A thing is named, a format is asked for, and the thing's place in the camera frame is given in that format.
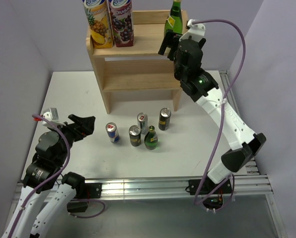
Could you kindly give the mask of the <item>tall green glass bottle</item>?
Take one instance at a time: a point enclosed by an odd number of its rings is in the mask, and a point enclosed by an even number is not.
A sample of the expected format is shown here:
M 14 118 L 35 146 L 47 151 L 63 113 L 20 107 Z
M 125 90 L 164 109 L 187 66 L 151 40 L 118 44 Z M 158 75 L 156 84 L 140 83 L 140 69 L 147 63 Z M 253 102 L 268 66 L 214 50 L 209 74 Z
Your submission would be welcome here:
M 174 0 L 170 9 L 169 15 L 165 21 L 164 33 L 172 30 L 175 33 L 181 34 L 183 30 L 183 20 L 181 12 L 181 0 Z

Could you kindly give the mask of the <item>small round green bottle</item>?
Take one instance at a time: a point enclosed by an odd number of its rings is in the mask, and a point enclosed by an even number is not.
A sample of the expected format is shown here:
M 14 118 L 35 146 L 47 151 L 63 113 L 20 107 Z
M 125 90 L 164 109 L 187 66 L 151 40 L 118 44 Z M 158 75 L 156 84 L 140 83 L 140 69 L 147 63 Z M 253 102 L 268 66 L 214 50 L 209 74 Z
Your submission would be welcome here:
M 148 133 L 145 135 L 145 147 L 153 150 L 157 147 L 158 136 L 153 125 L 149 126 Z

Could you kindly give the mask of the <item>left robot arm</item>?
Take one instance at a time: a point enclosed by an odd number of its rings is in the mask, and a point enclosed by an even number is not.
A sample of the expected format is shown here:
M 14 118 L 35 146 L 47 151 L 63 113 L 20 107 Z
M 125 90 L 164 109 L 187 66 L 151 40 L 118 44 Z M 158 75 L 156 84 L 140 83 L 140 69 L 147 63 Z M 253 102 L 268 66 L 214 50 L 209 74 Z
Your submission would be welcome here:
M 44 199 L 70 161 L 72 145 L 94 132 L 94 116 L 81 118 L 71 114 L 68 116 L 71 124 L 56 124 L 39 114 L 33 114 L 33 118 L 45 122 L 49 131 L 40 136 L 36 145 L 32 163 L 23 180 L 18 206 L 3 234 L 4 238 L 30 236 Z

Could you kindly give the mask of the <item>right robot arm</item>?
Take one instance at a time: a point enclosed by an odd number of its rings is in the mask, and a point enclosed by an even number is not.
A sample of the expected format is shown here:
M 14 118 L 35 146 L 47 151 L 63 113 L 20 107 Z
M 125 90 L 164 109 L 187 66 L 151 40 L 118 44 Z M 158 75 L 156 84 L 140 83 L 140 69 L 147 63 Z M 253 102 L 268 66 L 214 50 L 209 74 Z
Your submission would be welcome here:
M 206 175 L 204 188 L 215 193 L 221 182 L 238 172 L 249 160 L 256 156 L 266 142 L 262 133 L 255 133 L 240 118 L 226 101 L 215 79 L 201 68 L 202 47 L 206 40 L 185 39 L 181 34 L 168 31 L 158 53 L 163 55 L 169 48 L 168 59 L 174 64 L 174 77 L 182 90 L 208 113 L 228 141 L 230 149 Z

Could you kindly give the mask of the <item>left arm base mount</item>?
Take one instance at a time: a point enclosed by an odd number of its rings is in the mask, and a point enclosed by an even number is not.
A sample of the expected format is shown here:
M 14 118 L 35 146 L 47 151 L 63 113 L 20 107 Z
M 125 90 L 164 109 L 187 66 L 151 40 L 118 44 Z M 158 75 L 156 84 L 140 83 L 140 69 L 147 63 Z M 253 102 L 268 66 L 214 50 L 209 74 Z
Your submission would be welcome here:
M 83 190 L 79 192 L 74 199 L 82 199 L 87 201 L 73 201 L 67 204 L 67 211 L 69 213 L 77 214 L 84 213 L 93 200 L 98 200 L 101 197 L 102 183 L 86 183 Z

